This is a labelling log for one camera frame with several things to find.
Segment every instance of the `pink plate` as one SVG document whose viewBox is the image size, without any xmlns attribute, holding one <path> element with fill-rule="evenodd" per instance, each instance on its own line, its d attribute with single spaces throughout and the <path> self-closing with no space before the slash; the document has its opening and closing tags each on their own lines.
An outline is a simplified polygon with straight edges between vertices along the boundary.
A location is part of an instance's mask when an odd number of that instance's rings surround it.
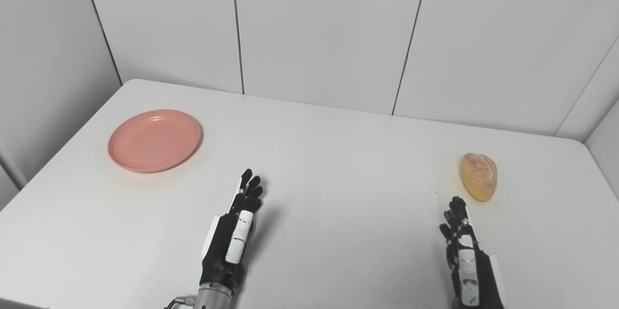
<svg viewBox="0 0 619 309">
<path fill-rule="evenodd" d="M 200 124 L 187 113 L 156 109 L 122 123 L 110 137 L 108 152 L 127 170 L 161 172 L 192 155 L 200 134 Z"/>
</svg>

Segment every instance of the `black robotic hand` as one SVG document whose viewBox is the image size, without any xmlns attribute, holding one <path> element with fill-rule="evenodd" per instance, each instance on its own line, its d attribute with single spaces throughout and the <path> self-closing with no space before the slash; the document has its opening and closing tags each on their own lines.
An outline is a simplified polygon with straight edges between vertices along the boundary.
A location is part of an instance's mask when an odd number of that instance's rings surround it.
<svg viewBox="0 0 619 309">
<path fill-rule="evenodd" d="M 263 205 L 260 177 L 252 175 L 251 169 L 245 170 L 230 211 L 215 217 L 210 226 L 194 309 L 227 309 L 243 282 L 245 267 L 241 261 L 254 230 L 254 215 Z"/>
<path fill-rule="evenodd" d="M 447 223 L 440 230 L 447 240 L 447 263 L 456 292 L 452 309 L 504 309 L 499 275 L 479 248 L 464 200 L 453 197 L 444 216 Z"/>
</svg>

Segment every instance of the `white wall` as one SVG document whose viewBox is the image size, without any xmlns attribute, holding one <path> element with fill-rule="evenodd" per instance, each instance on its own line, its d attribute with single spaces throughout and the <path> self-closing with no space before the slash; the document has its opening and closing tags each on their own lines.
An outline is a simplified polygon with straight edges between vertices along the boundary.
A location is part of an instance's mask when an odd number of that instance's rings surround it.
<svg viewBox="0 0 619 309">
<path fill-rule="evenodd" d="M 241 92 L 234 0 L 95 0 L 123 81 Z"/>
<path fill-rule="evenodd" d="M 390 113 L 419 0 L 236 0 L 242 79 L 235 0 L 95 3 L 123 80 Z M 618 17 L 619 0 L 423 0 L 395 115 L 583 141 L 619 97 Z"/>
<path fill-rule="evenodd" d="M 619 103 L 591 133 L 586 145 L 619 198 Z"/>
<path fill-rule="evenodd" d="M 395 114 L 554 135 L 618 18 L 619 0 L 424 0 Z"/>
<path fill-rule="evenodd" d="M 555 134 L 556 136 L 585 141 L 619 97 L 619 43 L 617 43 L 617 38 Z"/>
<path fill-rule="evenodd" d="M 250 95 L 391 114 L 419 0 L 237 0 Z"/>
<path fill-rule="evenodd" d="M 23 185 L 120 82 L 91 0 L 0 8 L 0 156 Z"/>
</svg>

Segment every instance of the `white table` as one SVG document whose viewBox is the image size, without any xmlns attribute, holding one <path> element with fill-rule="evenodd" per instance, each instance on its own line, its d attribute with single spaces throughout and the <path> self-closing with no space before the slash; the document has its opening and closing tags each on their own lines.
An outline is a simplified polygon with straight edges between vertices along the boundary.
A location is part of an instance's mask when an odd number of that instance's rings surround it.
<svg viewBox="0 0 619 309">
<path fill-rule="evenodd" d="M 193 115 L 201 148 L 166 172 L 116 166 L 110 134 L 159 108 Z M 497 162 L 489 203 L 460 182 L 465 152 Z M 617 304 L 619 203 L 579 142 L 143 80 L 0 213 L 0 297 L 159 309 L 194 293 L 210 221 L 247 167 L 266 194 L 237 309 L 446 308 L 438 225 L 456 194 L 498 256 L 511 309 Z"/>
</svg>

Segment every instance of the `robotic hand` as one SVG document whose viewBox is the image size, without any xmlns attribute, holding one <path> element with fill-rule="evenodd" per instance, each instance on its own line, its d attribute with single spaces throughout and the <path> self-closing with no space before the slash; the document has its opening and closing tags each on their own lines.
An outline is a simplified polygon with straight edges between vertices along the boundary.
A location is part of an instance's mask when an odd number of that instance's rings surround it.
<svg viewBox="0 0 619 309">
<path fill-rule="evenodd" d="M 466 203 L 455 196 L 444 213 L 440 230 L 447 240 L 447 263 L 456 298 L 452 309 L 504 309 L 502 287 L 493 258 L 479 248 Z"/>
<path fill-rule="evenodd" d="M 260 177 L 252 178 L 252 175 L 251 169 L 245 170 L 230 211 L 223 216 L 215 216 L 210 225 L 204 244 L 197 296 L 179 296 L 165 309 L 171 309 L 177 303 L 193 306 L 194 309 L 230 307 L 232 296 L 245 277 L 245 267 L 241 261 L 254 230 L 254 214 L 263 204 L 259 199 L 263 194 Z"/>
</svg>

